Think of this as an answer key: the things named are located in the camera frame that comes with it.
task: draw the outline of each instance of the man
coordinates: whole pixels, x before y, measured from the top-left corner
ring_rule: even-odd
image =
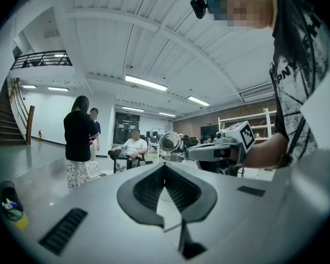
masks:
[[[325,13],[329,21],[330,9],[326,11],[321,1],[207,0],[214,19],[234,26],[270,27],[275,39],[269,70],[277,101],[275,135],[249,151],[246,167],[292,165],[317,148],[300,107],[330,68],[330,31],[320,17]],[[230,159],[236,161],[237,153]]]
[[[129,157],[131,160],[139,159],[140,155],[143,155],[148,151],[147,142],[140,137],[140,130],[135,128],[131,131],[132,139],[129,139],[122,146],[114,147],[109,152],[110,158],[115,160],[119,157],[121,147],[126,147],[126,157]]]
[[[97,108],[92,108],[90,110],[90,118],[92,120],[94,120],[95,122],[95,126],[97,127],[98,131],[99,131],[99,134],[101,134],[101,129],[100,129],[100,124],[99,122],[97,121],[98,120],[98,114],[99,114],[99,111]],[[100,150],[100,136],[98,136],[97,138],[91,138],[90,139],[90,152],[92,154],[92,157],[91,157],[91,160],[94,161],[95,158],[96,158],[96,153],[97,151]]]
[[[210,144],[211,142],[212,142],[212,140],[211,140],[210,135],[207,135],[207,136],[204,137],[203,144]]]

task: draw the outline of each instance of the gray graphic t-shirt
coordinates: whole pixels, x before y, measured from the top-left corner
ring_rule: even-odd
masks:
[[[315,53],[315,88],[330,69],[330,33],[323,20],[306,1],[295,1],[307,23]],[[289,146],[301,121],[300,108],[310,96],[312,57],[310,43],[302,19],[291,0],[278,0],[278,13],[273,32],[275,38],[273,62],[270,66],[276,100],[275,132],[289,139]],[[292,162],[317,148],[314,136],[306,124],[292,152]]]

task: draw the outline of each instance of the hand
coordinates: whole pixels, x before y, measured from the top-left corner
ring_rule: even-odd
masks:
[[[227,151],[226,150],[221,150],[221,157],[227,157]],[[236,150],[235,148],[231,148],[230,149],[230,156],[228,157],[229,160],[233,161],[233,162],[237,162],[238,161],[238,150]]]
[[[135,152],[134,154],[132,154],[132,155],[130,156],[130,158],[131,158],[132,160],[135,160],[137,156],[138,156],[138,153]]]

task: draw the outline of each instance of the air vent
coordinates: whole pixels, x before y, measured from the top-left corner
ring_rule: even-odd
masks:
[[[258,85],[252,88],[240,91],[240,96],[242,99],[247,101],[255,101],[264,98],[271,98],[274,96],[274,87],[271,82]]]
[[[87,214],[82,209],[72,209],[39,241],[39,244],[59,256]]]

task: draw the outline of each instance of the black shirt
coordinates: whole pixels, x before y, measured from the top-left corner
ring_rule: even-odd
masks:
[[[289,145],[302,118],[300,108],[309,98],[312,79],[311,46],[304,30],[299,5],[307,23],[315,53],[316,88],[330,68],[330,33],[325,22],[307,0],[277,0],[278,12],[273,32],[274,56],[270,66],[276,100],[275,132],[289,139]],[[294,151],[292,163],[311,153],[317,144],[308,124]]]
[[[101,129],[100,129],[100,124],[99,124],[99,122],[98,121],[95,121],[95,125],[97,126],[97,129],[98,129],[98,131],[99,131],[99,134],[101,134]]]
[[[98,133],[97,126],[89,114],[70,112],[64,119],[66,159],[85,162],[91,158],[89,137]]]

